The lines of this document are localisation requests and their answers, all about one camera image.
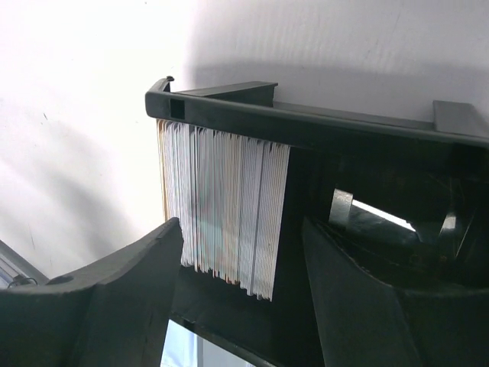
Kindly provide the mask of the black plastic card tray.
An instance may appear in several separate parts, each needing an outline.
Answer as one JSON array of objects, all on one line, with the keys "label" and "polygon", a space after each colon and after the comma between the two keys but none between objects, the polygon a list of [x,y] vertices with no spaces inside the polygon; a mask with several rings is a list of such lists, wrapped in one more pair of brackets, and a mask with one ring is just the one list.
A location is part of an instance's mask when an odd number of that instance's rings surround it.
[{"label": "black plastic card tray", "polygon": [[172,318],[255,365],[327,366],[303,221],[401,268],[488,291],[488,129],[467,103],[432,122],[278,103],[274,83],[145,94],[147,114],[290,146],[272,300],[182,266]]}]

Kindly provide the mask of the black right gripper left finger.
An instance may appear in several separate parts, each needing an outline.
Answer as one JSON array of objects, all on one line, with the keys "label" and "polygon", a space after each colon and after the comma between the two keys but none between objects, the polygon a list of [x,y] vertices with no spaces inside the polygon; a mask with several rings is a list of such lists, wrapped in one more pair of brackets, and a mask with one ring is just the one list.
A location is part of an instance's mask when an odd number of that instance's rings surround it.
[{"label": "black right gripper left finger", "polygon": [[183,250],[178,219],[46,284],[1,292],[3,366],[158,366]]}]

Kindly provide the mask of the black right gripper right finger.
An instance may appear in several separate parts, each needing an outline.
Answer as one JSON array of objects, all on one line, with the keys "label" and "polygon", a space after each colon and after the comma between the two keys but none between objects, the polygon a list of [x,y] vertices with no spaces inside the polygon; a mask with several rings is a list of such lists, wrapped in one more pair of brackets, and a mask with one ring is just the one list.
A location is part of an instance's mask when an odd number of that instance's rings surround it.
[{"label": "black right gripper right finger", "polygon": [[304,219],[327,366],[486,366],[488,291],[407,270]]}]

